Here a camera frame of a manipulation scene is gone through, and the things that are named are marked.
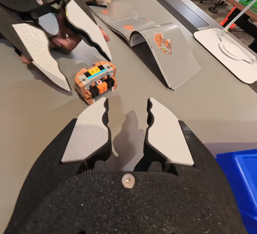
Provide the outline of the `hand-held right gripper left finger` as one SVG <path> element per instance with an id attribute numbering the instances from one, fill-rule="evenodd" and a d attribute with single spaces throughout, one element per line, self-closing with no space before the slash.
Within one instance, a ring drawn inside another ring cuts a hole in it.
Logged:
<path id="1" fill-rule="evenodd" d="M 90 160 L 103 155 L 106 161 L 112 153 L 111 131 L 108 127 L 108 98 L 102 97 L 77 117 L 61 162 Z"/>

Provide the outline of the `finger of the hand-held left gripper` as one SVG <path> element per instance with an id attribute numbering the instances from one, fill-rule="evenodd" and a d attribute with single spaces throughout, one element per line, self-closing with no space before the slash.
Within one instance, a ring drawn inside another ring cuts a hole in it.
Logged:
<path id="1" fill-rule="evenodd" d="M 112 57 L 104 36 L 97 24 L 74 1 L 70 0 L 65 6 L 66 25 L 109 62 Z"/>
<path id="2" fill-rule="evenodd" d="M 33 64 L 60 88 L 71 91 L 65 75 L 59 69 L 58 62 L 50 53 L 47 35 L 41 29 L 27 23 L 12 26 L 32 57 Z"/>

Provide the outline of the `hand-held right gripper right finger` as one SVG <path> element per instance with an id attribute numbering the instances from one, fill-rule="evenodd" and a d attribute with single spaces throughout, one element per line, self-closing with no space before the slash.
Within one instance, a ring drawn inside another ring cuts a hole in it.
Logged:
<path id="1" fill-rule="evenodd" d="M 193 166 L 194 160 L 178 118 L 154 98 L 147 101 L 144 155 L 150 161 Z"/>

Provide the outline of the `brown toy brick model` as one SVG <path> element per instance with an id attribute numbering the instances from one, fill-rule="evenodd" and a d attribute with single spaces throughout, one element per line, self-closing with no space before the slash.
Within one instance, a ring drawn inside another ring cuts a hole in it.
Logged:
<path id="1" fill-rule="evenodd" d="M 108 90 L 114 91 L 117 85 L 116 66 L 107 61 L 96 62 L 75 75 L 75 90 L 88 105 Z"/>

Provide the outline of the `grey instruction booklet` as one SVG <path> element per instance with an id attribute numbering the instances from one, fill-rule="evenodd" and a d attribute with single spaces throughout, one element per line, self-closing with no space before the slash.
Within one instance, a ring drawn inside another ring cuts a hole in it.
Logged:
<path id="1" fill-rule="evenodd" d="M 90 8 L 109 29 L 125 38 L 129 47 L 146 41 L 170 89 L 177 90 L 202 70 L 176 24 L 158 24 L 133 10 L 125 17 L 111 17 L 105 7 Z"/>

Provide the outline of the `blue plastic bin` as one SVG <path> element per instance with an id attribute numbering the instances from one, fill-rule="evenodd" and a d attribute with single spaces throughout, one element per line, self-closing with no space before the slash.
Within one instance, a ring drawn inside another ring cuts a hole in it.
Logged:
<path id="1" fill-rule="evenodd" d="M 243 223 L 257 233 L 257 149 L 220 153 L 216 160 L 232 188 Z"/>

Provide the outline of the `grey desk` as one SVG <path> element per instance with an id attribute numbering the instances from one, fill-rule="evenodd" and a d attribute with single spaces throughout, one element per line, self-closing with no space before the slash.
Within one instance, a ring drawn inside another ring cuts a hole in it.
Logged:
<path id="1" fill-rule="evenodd" d="M 256 148 L 256 92 L 217 61 L 157 0 L 121 0 L 157 24 L 174 23 L 182 31 L 202 70 L 176 91 L 166 88 L 146 42 L 127 42 L 96 19 L 110 37 L 117 67 L 117 89 L 109 91 L 109 123 L 115 154 L 111 170 L 132 170 L 143 156 L 147 99 L 155 98 L 186 123 L 200 141 L 217 153 Z M 53 51 L 72 92 L 56 86 L 34 65 L 24 65 L 1 40 L 1 233 L 4 233 L 23 183 L 42 151 L 86 108 L 74 90 L 75 74 L 102 60 L 83 41 L 69 55 Z"/>

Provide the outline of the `dark brown brick assembly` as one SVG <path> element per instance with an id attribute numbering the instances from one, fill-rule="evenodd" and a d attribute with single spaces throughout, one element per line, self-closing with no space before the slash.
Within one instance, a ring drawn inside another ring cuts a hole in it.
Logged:
<path id="1" fill-rule="evenodd" d="M 85 2 L 89 5 L 107 7 L 107 2 L 105 0 L 85 0 Z"/>

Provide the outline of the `wood-edged long table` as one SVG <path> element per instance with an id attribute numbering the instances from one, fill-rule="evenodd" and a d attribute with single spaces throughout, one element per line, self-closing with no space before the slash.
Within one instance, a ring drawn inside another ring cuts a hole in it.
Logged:
<path id="1" fill-rule="evenodd" d="M 240 11 L 242 11 L 246 6 L 241 4 L 240 0 L 226 0 L 229 4 L 233 5 L 234 7 L 238 8 Z M 248 9 L 245 12 L 246 15 L 248 15 L 250 18 L 252 18 L 254 21 L 257 21 L 257 14 L 250 9 Z"/>

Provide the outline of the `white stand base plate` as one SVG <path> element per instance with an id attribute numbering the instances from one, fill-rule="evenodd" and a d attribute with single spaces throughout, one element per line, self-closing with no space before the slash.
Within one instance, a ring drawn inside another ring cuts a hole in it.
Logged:
<path id="1" fill-rule="evenodd" d="M 222 30 L 212 28 L 197 31 L 194 38 L 220 63 L 223 64 L 235 77 L 246 84 L 257 80 L 256 54 L 250 52 L 230 34 L 230 26 L 238 20 L 254 3 L 248 4 L 233 20 Z"/>

